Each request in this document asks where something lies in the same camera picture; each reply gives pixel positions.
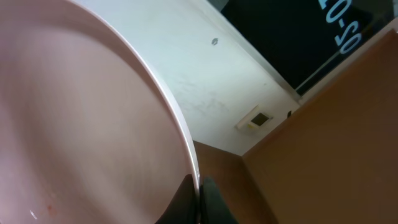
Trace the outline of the pink plate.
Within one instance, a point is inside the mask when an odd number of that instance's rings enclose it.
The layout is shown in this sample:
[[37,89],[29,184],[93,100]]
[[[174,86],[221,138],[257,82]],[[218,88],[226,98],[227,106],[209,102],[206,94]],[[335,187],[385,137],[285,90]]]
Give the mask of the pink plate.
[[165,85],[74,1],[1,2],[1,222],[156,223],[198,163]]

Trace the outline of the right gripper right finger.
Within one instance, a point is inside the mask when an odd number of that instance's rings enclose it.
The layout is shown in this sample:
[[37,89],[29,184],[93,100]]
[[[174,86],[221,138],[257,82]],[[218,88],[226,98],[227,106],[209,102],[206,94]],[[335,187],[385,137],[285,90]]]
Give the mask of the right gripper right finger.
[[200,186],[201,224],[238,224],[211,177]]

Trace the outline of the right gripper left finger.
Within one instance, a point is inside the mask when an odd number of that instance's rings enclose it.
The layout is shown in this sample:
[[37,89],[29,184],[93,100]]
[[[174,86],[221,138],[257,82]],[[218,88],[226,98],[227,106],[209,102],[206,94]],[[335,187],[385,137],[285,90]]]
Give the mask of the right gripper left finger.
[[155,224],[195,224],[197,198],[191,175],[186,175],[169,206]]

